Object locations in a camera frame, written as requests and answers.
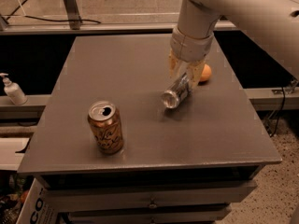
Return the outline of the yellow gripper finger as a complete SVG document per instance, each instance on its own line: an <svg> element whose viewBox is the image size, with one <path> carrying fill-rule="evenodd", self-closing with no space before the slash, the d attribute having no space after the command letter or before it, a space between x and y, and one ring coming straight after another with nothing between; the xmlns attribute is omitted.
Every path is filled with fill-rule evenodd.
<svg viewBox="0 0 299 224"><path fill-rule="evenodd" d="M169 52L168 65L169 65L170 77L177 77L178 76L178 70L179 70L179 67L180 67L180 60L174 54L173 50L170 50L170 52Z"/></svg>
<svg viewBox="0 0 299 224"><path fill-rule="evenodd" d="M196 61L187 65L187 76L190 88L193 90L199 83L205 68L204 61Z"/></svg>

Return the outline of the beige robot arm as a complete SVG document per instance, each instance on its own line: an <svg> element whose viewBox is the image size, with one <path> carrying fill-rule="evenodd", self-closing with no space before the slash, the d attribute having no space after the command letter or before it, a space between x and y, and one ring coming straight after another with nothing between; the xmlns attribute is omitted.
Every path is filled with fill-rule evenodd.
<svg viewBox="0 0 299 224"><path fill-rule="evenodd" d="M185 63L190 83L199 82L216 23L225 17L289 75L280 84L297 84L298 10L299 0L182 0L170 40L170 75L176 76Z"/></svg>

